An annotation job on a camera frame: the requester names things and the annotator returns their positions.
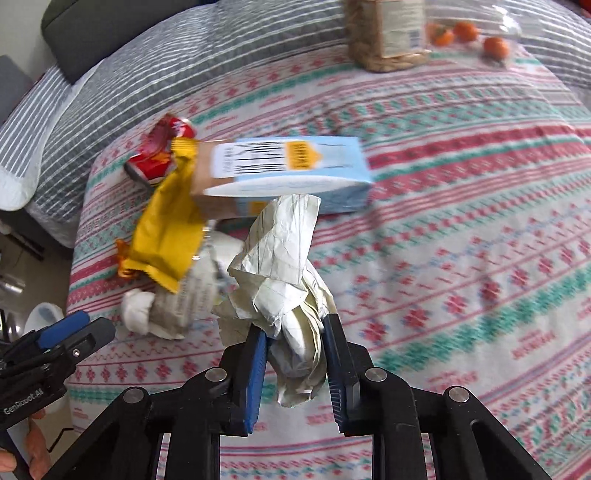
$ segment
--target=metal screw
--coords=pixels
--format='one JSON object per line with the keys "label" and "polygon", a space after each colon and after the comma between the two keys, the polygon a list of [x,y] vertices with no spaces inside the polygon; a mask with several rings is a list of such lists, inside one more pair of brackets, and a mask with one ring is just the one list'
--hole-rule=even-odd
{"label": "metal screw", "polygon": [[470,392],[462,387],[453,387],[447,394],[449,398],[458,403],[464,403],[470,398]]}
{"label": "metal screw", "polygon": [[205,372],[205,378],[207,378],[210,382],[221,382],[228,376],[228,373],[219,367],[210,368]]}
{"label": "metal screw", "polygon": [[386,370],[380,367],[368,368],[365,371],[365,378],[372,382],[383,382],[384,380],[386,380],[387,376],[388,373],[386,372]]}
{"label": "metal screw", "polygon": [[123,394],[125,403],[137,403],[144,398],[144,392],[140,388],[130,388]]}

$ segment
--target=bed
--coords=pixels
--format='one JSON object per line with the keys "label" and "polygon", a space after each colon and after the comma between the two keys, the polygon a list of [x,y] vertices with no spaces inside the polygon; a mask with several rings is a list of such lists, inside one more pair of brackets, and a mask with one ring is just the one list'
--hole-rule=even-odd
{"label": "bed", "polygon": [[[467,386],[552,478],[588,478],[591,113],[555,75],[520,51],[511,70],[439,55],[376,76],[337,44],[230,72],[170,108],[205,139],[359,137],[371,201],[320,218],[309,255],[348,339],[413,387]],[[175,342],[121,323],[124,292],[153,287],[115,275],[114,240],[131,238],[150,196],[122,165],[165,111],[90,169],[68,311],[112,319],[117,336],[70,379],[78,431],[126,387],[178,387],[223,350],[213,319]],[[371,439],[338,434],[327,388],[285,409],[274,384],[269,369],[255,433],[222,439],[222,479],[370,477]]]}
{"label": "bed", "polygon": [[[456,1],[439,14],[470,17],[474,5],[485,4]],[[586,101],[591,26],[551,0],[504,5],[536,19],[540,28],[523,44]],[[74,86],[54,67],[0,131],[0,181],[12,192],[2,208],[26,205],[72,247],[90,167],[123,132],[227,74],[344,42],[339,0],[220,0],[160,22]]]}

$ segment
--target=gray striped blanket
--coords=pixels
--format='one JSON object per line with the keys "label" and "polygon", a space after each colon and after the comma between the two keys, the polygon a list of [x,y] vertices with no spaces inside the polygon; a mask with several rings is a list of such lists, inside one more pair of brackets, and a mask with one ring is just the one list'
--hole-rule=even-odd
{"label": "gray striped blanket", "polygon": [[[437,16],[454,18],[477,18],[478,6],[491,4],[431,3]],[[591,91],[591,25],[551,0],[503,6],[518,21],[535,20],[522,38],[530,53],[577,92]],[[76,223],[94,159],[123,132],[229,72],[343,42],[340,0],[220,0],[161,22],[104,60],[61,115],[28,210]],[[49,70],[0,130],[0,167],[24,174],[70,88],[57,68]]]}

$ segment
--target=cable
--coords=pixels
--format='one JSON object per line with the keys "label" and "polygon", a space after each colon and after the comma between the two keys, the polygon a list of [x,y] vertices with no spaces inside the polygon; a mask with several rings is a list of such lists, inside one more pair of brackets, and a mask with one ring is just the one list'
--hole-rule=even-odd
{"label": "cable", "polygon": [[53,451],[53,449],[56,447],[57,442],[59,442],[61,440],[61,436],[64,435],[64,432],[73,432],[74,429],[62,429],[60,434],[57,436],[57,438],[55,439],[55,441],[51,444],[51,446],[47,449],[47,451],[49,453],[51,453]]}

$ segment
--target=striped blanket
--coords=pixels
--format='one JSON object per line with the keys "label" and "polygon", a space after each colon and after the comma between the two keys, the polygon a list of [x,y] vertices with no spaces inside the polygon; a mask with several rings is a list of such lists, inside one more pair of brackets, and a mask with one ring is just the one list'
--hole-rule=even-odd
{"label": "striped blanket", "polygon": [[[371,202],[320,218],[310,251],[348,339],[414,387],[467,386],[554,479],[591,474],[591,114],[539,61],[522,51],[490,70],[440,56],[374,75],[334,46],[229,74],[168,110],[204,140],[359,137]],[[90,172],[68,310],[112,319],[117,338],[70,379],[78,430],[124,388],[178,387],[223,351],[213,319],[175,342],[121,323],[123,293],[152,288],[115,276],[113,242],[131,238],[149,196],[122,165],[164,112]],[[222,439],[223,479],[370,476],[371,440],[338,434],[327,388],[285,409],[274,383],[269,369],[255,433]]]}

